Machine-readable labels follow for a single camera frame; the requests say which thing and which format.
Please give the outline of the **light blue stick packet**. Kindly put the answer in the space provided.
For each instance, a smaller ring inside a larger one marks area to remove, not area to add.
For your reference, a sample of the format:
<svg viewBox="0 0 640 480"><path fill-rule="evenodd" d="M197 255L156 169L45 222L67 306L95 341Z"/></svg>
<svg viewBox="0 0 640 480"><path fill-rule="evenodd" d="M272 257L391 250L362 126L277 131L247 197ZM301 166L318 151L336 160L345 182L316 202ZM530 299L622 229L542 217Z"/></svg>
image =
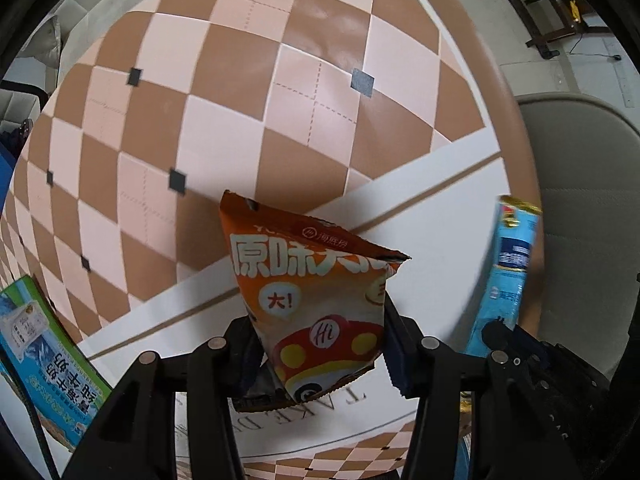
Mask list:
<svg viewBox="0 0 640 480"><path fill-rule="evenodd" d="M484 358L502 349L518 315L541 210L511 195L498 199L490 269L464 352Z"/></svg>

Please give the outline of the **orange snack bag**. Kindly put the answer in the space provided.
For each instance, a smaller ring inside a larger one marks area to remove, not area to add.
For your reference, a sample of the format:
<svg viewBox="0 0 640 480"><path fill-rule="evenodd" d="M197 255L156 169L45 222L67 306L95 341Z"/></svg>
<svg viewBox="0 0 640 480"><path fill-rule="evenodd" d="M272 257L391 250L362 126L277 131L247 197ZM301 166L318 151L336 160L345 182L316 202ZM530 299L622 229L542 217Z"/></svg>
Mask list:
<svg viewBox="0 0 640 480"><path fill-rule="evenodd" d="M219 214L266 355L235 409L288 408L367 373L381 353L386 282L408 255L230 191Z"/></svg>

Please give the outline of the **open cardboard box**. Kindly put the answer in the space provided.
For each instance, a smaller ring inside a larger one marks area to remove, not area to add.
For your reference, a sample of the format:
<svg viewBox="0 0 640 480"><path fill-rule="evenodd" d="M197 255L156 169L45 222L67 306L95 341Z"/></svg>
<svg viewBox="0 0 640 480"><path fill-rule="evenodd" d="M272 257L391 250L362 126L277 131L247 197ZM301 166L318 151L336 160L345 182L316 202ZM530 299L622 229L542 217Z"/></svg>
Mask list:
<svg viewBox="0 0 640 480"><path fill-rule="evenodd" d="M73 451L112 388L77 349L29 275L1 292L1 345L44 429Z"/></svg>

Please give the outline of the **beige office chair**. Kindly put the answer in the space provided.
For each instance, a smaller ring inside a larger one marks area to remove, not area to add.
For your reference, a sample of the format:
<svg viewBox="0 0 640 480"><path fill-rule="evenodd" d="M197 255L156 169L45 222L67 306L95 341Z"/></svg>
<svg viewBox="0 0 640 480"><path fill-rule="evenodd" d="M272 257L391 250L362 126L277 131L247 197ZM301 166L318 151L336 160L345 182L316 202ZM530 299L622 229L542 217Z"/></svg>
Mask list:
<svg viewBox="0 0 640 480"><path fill-rule="evenodd" d="M578 93L518 97L544 235L540 339L612 376L639 291L639 129Z"/></svg>

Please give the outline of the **checkered orange tablecloth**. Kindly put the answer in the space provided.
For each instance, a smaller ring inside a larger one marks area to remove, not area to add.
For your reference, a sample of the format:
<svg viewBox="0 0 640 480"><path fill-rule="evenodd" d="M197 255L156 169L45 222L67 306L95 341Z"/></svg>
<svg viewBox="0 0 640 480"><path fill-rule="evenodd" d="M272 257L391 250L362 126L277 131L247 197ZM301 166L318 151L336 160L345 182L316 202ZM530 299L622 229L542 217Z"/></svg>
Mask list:
<svg viewBox="0 0 640 480"><path fill-rule="evenodd" d="M511 90L459 0L143 0L52 93L1 213L93 371L192 351L244 312L224 191L409 259L388 290L450 339L498 197L538 203Z"/></svg>

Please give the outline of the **dark wooden chair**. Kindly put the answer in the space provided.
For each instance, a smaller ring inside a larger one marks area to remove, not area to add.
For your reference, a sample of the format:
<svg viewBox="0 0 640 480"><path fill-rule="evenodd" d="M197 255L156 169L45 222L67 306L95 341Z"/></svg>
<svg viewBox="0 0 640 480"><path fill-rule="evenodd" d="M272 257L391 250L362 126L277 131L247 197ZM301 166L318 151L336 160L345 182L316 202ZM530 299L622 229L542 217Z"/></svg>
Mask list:
<svg viewBox="0 0 640 480"><path fill-rule="evenodd" d="M586 0L506 0L529 34L526 47L535 48L546 61L560 55L554 44L570 37L603 36L611 29L597 21Z"/></svg>

